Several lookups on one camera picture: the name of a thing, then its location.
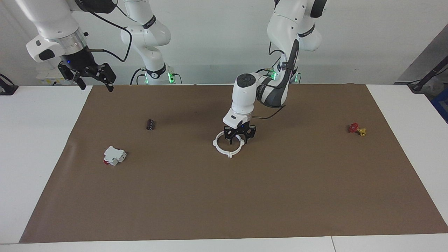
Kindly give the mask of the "white half-ring pipe clamp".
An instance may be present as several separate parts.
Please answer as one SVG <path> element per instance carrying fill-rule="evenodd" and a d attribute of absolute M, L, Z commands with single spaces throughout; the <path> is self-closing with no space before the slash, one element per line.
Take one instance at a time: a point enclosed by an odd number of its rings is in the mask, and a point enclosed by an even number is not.
<path fill-rule="evenodd" d="M 234 150 L 234 151 L 232 151 L 232 152 L 228 152 L 228 158 L 232 158 L 234 155 L 236 155 L 237 153 L 239 153 L 240 152 L 240 150 L 242 149 L 242 147 L 245 145 L 245 141 L 244 141 L 244 139 L 242 139 L 241 137 L 240 137 L 240 135 L 236 135 L 235 136 L 238 140 L 239 140 L 239 143 L 240 143 L 240 145 L 239 145 L 239 147 L 236 149 L 236 150 Z"/>
<path fill-rule="evenodd" d="M 224 131 L 221 131 L 220 133 L 218 133 L 217 135 L 216 135 L 216 137 L 215 137 L 215 139 L 213 140 L 213 142 L 212 142 L 212 145 L 216 148 L 216 150 L 219 152 L 219 153 L 221 153 L 221 154 L 223 154 L 223 155 L 226 155 L 227 156 L 227 158 L 232 158 L 232 152 L 231 151 L 229 151 L 229 150 L 223 150 L 221 147 L 219 147 L 219 145 L 218 145 L 218 139 L 221 137 L 221 136 L 224 136 L 225 135 L 225 132 Z"/>

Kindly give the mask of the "white power strip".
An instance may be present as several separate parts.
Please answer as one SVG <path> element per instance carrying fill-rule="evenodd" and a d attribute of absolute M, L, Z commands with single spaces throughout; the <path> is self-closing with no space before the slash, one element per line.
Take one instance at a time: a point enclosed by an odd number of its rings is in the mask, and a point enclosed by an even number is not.
<path fill-rule="evenodd" d="M 66 80 L 58 69 L 41 70 L 36 79 L 41 85 L 47 86 L 73 86 L 72 81 Z"/>

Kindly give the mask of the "brown table mat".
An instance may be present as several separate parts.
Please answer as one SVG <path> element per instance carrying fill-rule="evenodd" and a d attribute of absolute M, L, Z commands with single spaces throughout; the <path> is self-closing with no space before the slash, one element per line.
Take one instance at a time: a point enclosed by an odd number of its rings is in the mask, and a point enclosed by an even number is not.
<path fill-rule="evenodd" d="M 231 94 L 93 87 L 20 241 L 448 233 L 365 85 L 291 85 L 229 159 L 212 142 Z M 122 163 L 103 163 L 109 146 Z"/>

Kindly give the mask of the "white circuit breaker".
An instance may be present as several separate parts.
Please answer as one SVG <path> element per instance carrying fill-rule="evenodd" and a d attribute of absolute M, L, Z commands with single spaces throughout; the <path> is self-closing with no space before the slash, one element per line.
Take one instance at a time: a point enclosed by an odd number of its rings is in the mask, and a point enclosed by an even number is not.
<path fill-rule="evenodd" d="M 122 163 L 126 158 L 127 153 L 124 150 L 116 149 L 113 146 L 109 146 L 104 152 L 103 163 L 111 166 L 116 166 Z"/>

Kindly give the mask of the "red handwheel yellow valve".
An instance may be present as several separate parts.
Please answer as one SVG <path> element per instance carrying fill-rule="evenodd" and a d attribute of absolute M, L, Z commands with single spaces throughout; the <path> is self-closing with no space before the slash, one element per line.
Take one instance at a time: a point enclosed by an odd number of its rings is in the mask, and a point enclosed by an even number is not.
<path fill-rule="evenodd" d="M 349 128 L 348 128 L 349 133 L 355 133 L 358 134 L 359 136 L 365 136 L 366 135 L 366 129 L 365 128 L 361 128 L 359 126 L 358 123 L 354 122 L 352 124 L 350 124 Z"/>

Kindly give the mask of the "black stand pole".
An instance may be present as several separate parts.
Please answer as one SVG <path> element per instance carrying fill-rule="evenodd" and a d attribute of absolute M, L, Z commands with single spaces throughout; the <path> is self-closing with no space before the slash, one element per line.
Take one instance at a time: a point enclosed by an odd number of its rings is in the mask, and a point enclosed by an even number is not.
<path fill-rule="evenodd" d="M 445 65 L 444 67 L 434 67 L 425 77 L 423 77 L 422 79 L 416 80 L 416 81 L 412 81 L 410 83 L 407 84 L 408 88 L 411 90 L 411 92 L 413 93 L 421 93 L 424 85 L 431 80 L 432 78 L 441 75 L 442 73 L 444 73 L 445 71 L 448 70 L 448 64 Z"/>

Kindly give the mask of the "grey slanted panel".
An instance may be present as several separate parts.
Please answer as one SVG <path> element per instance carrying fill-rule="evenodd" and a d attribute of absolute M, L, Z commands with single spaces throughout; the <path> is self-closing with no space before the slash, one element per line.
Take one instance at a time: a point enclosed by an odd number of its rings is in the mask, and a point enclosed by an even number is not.
<path fill-rule="evenodd" d="M 448 56 L 448 24 L 429 43 L 394 84 L 405 84 L 425 77 Z"/>

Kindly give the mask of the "blue box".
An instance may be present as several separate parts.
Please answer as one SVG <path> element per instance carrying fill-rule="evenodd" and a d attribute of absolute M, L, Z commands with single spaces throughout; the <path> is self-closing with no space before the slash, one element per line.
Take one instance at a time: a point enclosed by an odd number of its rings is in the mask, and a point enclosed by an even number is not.
<path fill-rule="evenodd" d="M 448 87 L 435 96 L 430 103 L 448 124 Z"/>

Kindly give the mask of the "black clamp mount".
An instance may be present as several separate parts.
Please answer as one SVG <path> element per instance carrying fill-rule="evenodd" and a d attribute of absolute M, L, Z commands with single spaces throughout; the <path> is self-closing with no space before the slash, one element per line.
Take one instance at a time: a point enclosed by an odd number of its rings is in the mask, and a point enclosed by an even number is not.
<path fill-rule="evenodd" d="M 0 96 L 11 96 L 19 88 L 8 77 L 0 73 Z"/>

